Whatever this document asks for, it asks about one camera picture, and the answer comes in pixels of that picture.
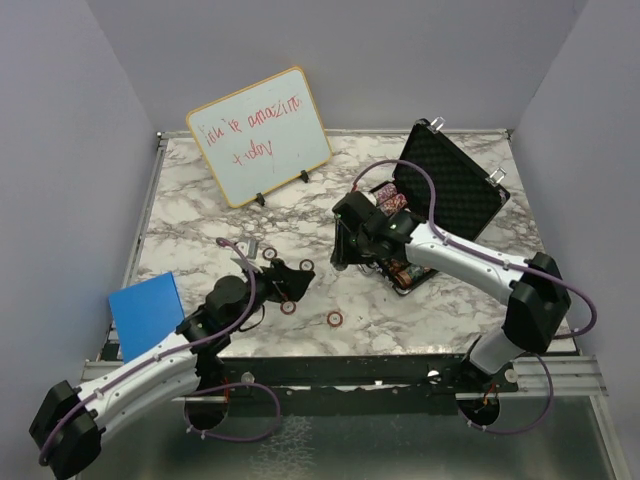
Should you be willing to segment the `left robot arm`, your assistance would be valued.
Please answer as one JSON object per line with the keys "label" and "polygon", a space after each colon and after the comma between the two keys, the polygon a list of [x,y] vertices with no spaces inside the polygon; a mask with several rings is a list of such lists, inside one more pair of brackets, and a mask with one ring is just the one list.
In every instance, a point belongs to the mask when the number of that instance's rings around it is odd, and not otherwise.
{"label": "left robot arm", "polygon": [[218,279],[201,304],[167,337],[136,359],[92,381],[61,381],[47,392],[29,428],[39,462],[69,479],[101,453],[102,443],[136,416],[183,395],[230,387],[219,353],[265,303],[292,314],[315,277],[309,259],[292,269],[279,258]]}

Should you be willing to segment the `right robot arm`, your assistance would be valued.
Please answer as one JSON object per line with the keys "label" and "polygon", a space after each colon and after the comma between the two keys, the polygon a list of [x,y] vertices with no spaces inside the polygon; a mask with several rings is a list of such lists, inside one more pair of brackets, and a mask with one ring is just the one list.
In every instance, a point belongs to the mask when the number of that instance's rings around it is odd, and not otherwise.
{"label": "right robot arm", "polygon": [[469,390],[486,388],[524,353],[545,353],[571,305],[557,264],[546,254],[526,259],[481,247],[406,210],[387,216],[357,191],[333,214],[335,269],[402,260],[455,277],[506,306],[505,320],[472,344],[459,367]]}

